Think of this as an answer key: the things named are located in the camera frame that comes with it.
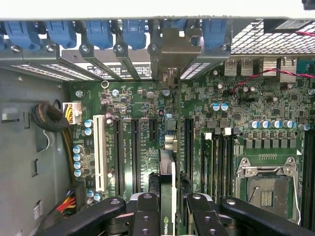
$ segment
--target green circuit board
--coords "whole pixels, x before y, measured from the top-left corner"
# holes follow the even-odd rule
[[[194,81],[182,81],[179,88],[170,89],[170,95],[162,94],[164,88],[160,82],[109,82],[103,89],[100,83],[73,83],[70,86],[71,100],[81,102],[82,121],[93,119],[94,115],[111,113],[114,119],[121,120],[122,127],[122,172],[124,187],[117,190],[113,178],[108,179],[105,197],[122,196],[128,201],[137,192],[148,191],[148,176],[158,173],[158,150],[164,148],[165,115],[181,116],[181,133],[177,134],[180,150],[180,170],[191,180],[193,192],[209,194],[216,203],[227,196],[236,196],[242,200],[278,214],[292,222],[298,221],[296,199],[301,203],[303,180],[304,131],[300,124],[313,124],[315,99],[308,95],[308,89],[315,84],[306,78],[296,78],[293,88],[286,90],[281,84],[270,82],[265,78],[249,81],[246,86],[254,87],[253,92],[237,92],[234,95],[224,91],[233,88],[244,77],[204,76]],[[113,96],[113,90],[119,92]],[[270,102],[271,97],[278,98]],[[107,106],[101,101],[107,99]],[[227,105],[226,111],[214,110],[214,106]],[[157,136],[152,140],[150,120],[155,120]],[[274,128],[272,121],[285,120],[293,122],[292,128]],[[268,127],[262,125],[253,128],[251,121],[267,121]],[[107,170],[115,166],[115,125],[106,128]],[[135,144],[134,129],[140,137]],[[225,128],[230,128],[231,135],[224,136]],[[87,189],[93,181],[94,149],[92,137],[84,134],[83,124],[74,125],[74,143],[84,147],[84,173],[79,180],[85,180]],[[137,145],[137,167],[132,149]],[[246,158],[256,169],[266,169],[257,175],[240,176],[241,163]],[[275,171],[293,158],[292,176]],[[138,181],[135,183],[135,169]]]

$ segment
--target motherboard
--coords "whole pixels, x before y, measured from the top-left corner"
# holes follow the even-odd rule
[[[306,64],[298,62],[297,70],[305,73]],[[161,155],[171,150],[177,187],[184,180],[217,204],[234,196],[300,223],[315,83],[262,75],[231,93],[246,77],[221,68],[169,88],[158,81],[70,85],[82,109],[82,124],[72,127],[87,203],[152,191]],[[180,227],[184,216],[177,217]]]

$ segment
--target white pci slot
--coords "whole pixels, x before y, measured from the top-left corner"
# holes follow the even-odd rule
[[[93,123],[96,191],[105,192],[107,187],[105,116],[93,116]]]

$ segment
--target white power connector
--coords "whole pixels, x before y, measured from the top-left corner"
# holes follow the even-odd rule
[[[65,108],[70,107],[71,112],[66,117],[69,121],[69,124],[81,124],[82,123],[82,110],[81,110],[81,102],[64,102],[63,103],[63,112]]]

